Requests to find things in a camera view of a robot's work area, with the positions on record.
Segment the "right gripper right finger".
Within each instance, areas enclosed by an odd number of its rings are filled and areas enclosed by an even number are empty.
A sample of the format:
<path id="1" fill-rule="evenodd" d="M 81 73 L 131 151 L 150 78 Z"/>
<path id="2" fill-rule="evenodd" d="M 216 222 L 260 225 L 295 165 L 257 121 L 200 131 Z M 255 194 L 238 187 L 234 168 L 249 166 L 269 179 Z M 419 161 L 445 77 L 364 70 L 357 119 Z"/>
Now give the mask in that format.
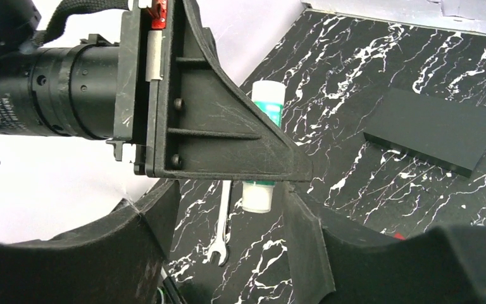
<path id="1" fill-rule="evenodd" d="M 486 226 L 397 239 L 280 185 L 298 303 L 486 303 Z"/>

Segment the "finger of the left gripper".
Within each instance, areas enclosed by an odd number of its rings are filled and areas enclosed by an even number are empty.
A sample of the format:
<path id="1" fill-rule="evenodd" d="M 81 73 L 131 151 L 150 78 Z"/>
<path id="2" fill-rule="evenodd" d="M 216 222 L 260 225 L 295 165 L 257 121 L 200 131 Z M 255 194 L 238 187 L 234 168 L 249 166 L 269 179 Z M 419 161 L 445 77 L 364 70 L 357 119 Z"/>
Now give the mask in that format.
<path id="1" fill-rule="evenodd" d="M 228 77 L 195 1 L 168 1 L 153 80 L 153 176 L 298 181 L 313 165 Z"/>

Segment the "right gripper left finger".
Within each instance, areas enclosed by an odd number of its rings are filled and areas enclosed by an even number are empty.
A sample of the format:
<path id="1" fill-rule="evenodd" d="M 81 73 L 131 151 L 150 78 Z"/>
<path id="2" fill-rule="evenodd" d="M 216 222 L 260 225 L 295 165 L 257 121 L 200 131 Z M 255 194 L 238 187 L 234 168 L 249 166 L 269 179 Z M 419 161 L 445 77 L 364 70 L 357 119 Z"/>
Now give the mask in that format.
<path id="1" fill-rule="evenodd" d="M 48 241 L 0 244 L 0 303 L 155 303 L 180 197 L 168 180 Z"/>

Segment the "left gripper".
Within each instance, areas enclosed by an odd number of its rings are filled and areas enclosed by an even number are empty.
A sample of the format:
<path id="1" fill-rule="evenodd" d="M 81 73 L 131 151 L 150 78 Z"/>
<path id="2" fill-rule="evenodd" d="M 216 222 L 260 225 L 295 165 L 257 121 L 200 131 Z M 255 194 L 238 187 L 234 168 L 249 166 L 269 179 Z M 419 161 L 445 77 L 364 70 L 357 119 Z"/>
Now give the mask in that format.
<path id="1" fill-rule="evenodd" d="M 174 3 L 134 6 L 119 44 L 94 34 L 73 48 L 38 50 L 29 71 L 29 129 L 38 136 L 137 145 L 135 172 L 174 174 Z"/>

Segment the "red envelope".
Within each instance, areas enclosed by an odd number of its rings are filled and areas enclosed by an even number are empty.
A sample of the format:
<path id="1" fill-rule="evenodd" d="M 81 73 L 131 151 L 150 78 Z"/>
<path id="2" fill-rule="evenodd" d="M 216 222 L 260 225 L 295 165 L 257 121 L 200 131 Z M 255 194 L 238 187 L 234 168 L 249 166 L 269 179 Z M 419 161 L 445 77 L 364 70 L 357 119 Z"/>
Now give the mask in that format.
<path id="1" fill-rule="evenodd" d="M 400 239 L 400 240 L 405 240 L 406 239 L 401 233 L 398 233 L 398 232 L 395 233 L 393 235 L 393 237 L 396 238 L 396 239 Z"/>

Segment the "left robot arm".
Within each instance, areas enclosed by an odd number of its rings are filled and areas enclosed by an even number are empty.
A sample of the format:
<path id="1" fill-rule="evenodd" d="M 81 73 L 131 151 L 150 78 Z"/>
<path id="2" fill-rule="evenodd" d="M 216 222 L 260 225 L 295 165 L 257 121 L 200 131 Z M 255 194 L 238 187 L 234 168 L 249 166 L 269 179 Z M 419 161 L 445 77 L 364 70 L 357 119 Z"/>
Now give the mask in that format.
<path id="1" fill-rule="evenodd" d="M 298 181 L 306 153 L 223 71 L 195 1 L 0 1 L 0 134 L 136 147 L 167 179 Z"/>

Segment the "silver wrench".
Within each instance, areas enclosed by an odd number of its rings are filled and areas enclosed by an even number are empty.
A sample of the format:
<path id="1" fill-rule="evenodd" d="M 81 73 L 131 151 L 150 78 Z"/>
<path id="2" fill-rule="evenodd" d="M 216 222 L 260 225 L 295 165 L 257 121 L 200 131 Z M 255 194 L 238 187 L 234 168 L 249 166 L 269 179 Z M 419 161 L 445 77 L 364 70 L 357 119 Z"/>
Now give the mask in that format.
<path id="1" fill-rule="evenodd" d="M 215 257 L 218 257 L 217 266 L 219 267 L 222 267 L 226 263 L 228 258 L 225 233 L 227 229 L 231 192 L 232 181 L 223 180 L 221 185 L 220 208 L 218 212 L 216 234 L 207 252 L 207 258 L 210 263 L 214 263 Z"/>

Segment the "black rectangular block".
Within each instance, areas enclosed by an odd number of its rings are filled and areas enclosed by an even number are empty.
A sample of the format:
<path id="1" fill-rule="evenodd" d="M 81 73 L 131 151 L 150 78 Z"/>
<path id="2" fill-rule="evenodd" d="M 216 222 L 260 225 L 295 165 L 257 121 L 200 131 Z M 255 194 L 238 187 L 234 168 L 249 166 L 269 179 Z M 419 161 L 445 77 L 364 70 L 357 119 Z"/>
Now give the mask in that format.
<path id="1" fill-rule="evenodd" d="M 486 108 L 391 89 L 364 138 L 469 178 L 486 150 Z"/>

